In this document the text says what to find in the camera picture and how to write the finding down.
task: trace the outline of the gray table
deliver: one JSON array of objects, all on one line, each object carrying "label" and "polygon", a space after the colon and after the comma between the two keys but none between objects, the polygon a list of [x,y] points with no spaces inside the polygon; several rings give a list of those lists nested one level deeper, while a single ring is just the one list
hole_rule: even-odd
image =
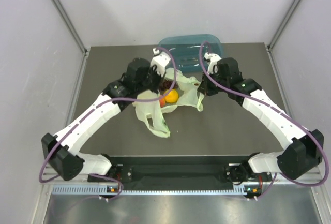
[{"label": "gray table", "polygon": [[[152,59],[155,46],[92,47],[78,98],[79,116],[107,86],[121,77],[135,57]],[[225,44],[245,78],[253,78],[270,98],[283,106],[277,82],[263,43]],[[188,74],[201,80],[202,73]],[[274,136],[225,93],[205,97],[204,110],[179,107],[164,114],[171,136],[153,135],[136,117],[133,106],[110,119],[82,147],[81,152],[109,155],[247,155],[277,152]]]}]

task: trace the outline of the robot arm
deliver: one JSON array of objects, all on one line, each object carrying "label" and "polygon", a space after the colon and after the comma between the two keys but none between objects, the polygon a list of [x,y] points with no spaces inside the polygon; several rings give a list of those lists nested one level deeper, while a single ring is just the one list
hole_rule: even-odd
[{"label": "robot arm", "polygon": [[170,58],[156,49],[154,55],[151,62],[135,58],[126,73],[108,84],[84,113],[55,135],[48,133],[42,138],[45,158],[55,145],[59,145],[49,164],[65,181],[78,174],[105,175],[109,171],[112,164],[107,155],[82,154],[79,150],[104,123],[131,104],[138,94],[146,90],[158,92]]},{"label": "robot arm", "polygon": [[[256,116],[279,141],[283,152],[269,154],[252,154],[242,162],[245,179],[256,173],[281,172],[291,179],[297,179],[322,162],[322,155],[314,142],[297,126],[285,119],[272,108],[284,113],[262,90],[253,79],[243,79],[238,63],[233,58],[221,59],[217,54],[206,53],[209,62],[208,74],[222,86],[233,91],[267,102],[267,107],[252,99],[228,93],[240,106]],[[223,90],[214,85],[204,74],[198,91],[211,96]],[[316,129],[311,134],[323,147],[323,135]]]}]

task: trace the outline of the metal floor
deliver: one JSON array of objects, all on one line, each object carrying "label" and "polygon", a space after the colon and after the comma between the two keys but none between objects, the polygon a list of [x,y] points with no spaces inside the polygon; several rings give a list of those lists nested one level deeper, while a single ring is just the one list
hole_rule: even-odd
[{"label": "metal floor", "polygon": [[[92,47],[77,102],[79,116],[107,86],[121,77],[135,57],[152,58],[154,46]],[[225,44],[244,78],[253,78],[284,108],[274,72],[262,43]],[[199,80],[201,73],[195,73]],[[248,155],[276,152],[281,146],[250,113],[226,94],[205,97],[204,110],[178,107],[165,114],[170,138],[154,136],[134,108],[108,121],[81,152],[127,156]],[[84,196],[51,195],[44,224],[56,223],[321,223],[310,188],[276,184],[258,202],[228,196],[123,196],[105,203],[89,199],[68,211]]]}]

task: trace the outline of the orange fruit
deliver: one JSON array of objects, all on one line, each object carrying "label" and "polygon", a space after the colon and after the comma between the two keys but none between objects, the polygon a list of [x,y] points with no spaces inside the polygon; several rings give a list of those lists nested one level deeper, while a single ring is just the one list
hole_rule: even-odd
[{"label": "orange fruit", "polygon": [[166,100],[164,98],[160,99],[160,106],[163,108],[166,105]]},{"label": "orange fruit", "polygon": [[167,94],[164,99],[168,103],[175,103],[178,101],[179,94],[175,89],[170,90],[169,94]]}]

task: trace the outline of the wall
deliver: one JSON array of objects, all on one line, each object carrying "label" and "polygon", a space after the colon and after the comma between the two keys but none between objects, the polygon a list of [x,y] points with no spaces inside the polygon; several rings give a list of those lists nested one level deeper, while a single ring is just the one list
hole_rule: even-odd
[{"label": "wall", "polygon": [[0,0],[1,223],[28,223],[41,137],[65,123],[82,53],[51,0]]},{"label": "wall", "polygon": [[269,43],[291,1],[61,0],[87,47],[155,44],[200,33],[228,43]]},{"label": "wall", "polygon": [[[331,159],[331,5],[303,0],[273,50],[294,117],[323,132]],[[331,196],[331,180],[326,183]]]}]

